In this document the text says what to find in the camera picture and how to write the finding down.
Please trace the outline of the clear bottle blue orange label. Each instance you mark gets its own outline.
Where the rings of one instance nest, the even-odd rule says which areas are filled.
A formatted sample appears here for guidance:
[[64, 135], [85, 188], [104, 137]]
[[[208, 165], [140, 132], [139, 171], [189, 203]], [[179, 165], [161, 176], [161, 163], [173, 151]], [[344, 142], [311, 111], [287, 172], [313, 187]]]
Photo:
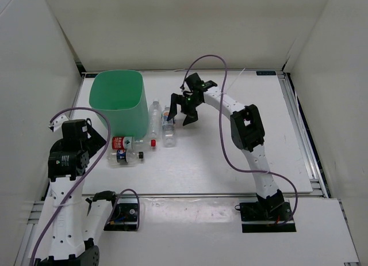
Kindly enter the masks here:
[[170, 107], [165, 106], [162, 112], [162, 140], [164, 147], [174, 147], [176, 144], [174, 118], [168, 119]]

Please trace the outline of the clear bottle white cap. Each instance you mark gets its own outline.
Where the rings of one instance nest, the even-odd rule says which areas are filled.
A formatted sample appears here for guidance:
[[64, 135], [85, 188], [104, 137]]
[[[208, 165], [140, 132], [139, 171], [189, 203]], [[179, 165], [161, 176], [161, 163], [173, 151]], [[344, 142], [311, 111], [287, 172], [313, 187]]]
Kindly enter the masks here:
[[162, 108], [160, 106], [159, 100], [153, 100], [152, 104], [149, 107], [149, 138], [157, 139], [159, 136], [160, 128], [161, 128], [161, 113]]

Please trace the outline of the blue label bottle black cap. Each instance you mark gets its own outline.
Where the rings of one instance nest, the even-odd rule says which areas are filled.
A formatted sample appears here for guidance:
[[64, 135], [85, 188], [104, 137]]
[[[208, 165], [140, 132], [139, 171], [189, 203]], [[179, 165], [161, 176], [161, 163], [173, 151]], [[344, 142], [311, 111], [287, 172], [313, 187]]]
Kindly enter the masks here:
[[144, 153], [142, 151], [135, 153], [129, 150], [115, 150], [108, 155], [108, 161], [111, 166], [133, 166], [143, 162]]

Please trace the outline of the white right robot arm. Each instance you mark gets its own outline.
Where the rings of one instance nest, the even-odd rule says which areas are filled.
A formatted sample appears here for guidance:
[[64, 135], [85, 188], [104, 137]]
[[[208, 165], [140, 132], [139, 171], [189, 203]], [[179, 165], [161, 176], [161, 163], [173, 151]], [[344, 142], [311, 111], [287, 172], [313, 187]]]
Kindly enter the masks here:
[[265, 155], [265, 129], [256, 105], [243, 105], [223, 92], [213, 81], [203, 81], [197, 73], [188, 76], [184, 83], [188, 91], [173, 93], [170, 100], [168, 120], [177, 115], [177, 106], [186, 115], [183, 125], [198, 120], [197, 107], [207, 104], [219, 112], [221, 148], [225, 149], [222, 130], [222, 117], [230, 122], [233, 144], [245, 156], [253, 175], [258, 200], [258, 213], [263, 219], [281, 219], [280, 209], [285, 203], [283, 193], [274, 181]]

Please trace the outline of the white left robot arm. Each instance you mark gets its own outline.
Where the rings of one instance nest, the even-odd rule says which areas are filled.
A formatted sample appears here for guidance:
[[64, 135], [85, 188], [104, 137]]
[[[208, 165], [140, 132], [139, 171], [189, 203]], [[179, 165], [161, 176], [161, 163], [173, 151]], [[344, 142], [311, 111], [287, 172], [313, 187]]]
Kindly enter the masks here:
[[97, 243], [107, 220], [118, 218], [116, 193], [102, 191], [84, 198], [83, 175], [90, 159], [106, 145], [90, 119], [61, 124], [62, 138], [49, 152], [48, 178], [56, 214], [37, 239], [32, 265], [98, 265]]

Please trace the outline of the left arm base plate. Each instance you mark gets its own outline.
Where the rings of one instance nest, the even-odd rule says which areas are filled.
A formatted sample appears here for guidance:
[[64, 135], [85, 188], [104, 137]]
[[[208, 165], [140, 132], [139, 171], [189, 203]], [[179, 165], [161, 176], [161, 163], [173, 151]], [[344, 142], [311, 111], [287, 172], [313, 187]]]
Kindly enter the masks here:
[[140, 209], [136, 198], [121, 198], [105, 231], [138, 231]]

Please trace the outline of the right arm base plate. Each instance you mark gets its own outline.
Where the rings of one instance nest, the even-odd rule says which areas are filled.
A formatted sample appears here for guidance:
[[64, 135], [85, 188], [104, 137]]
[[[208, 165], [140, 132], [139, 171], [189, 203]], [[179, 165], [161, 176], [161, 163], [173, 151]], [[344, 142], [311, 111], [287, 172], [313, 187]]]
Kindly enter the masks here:
[[294, 233], [297, 205], [298, 202], [291, 207], [290, 202], [285, 201], [275, 211], [267, 212], [258, 201], [244, 199], [234, 209], [240, 213], [242, 233]]

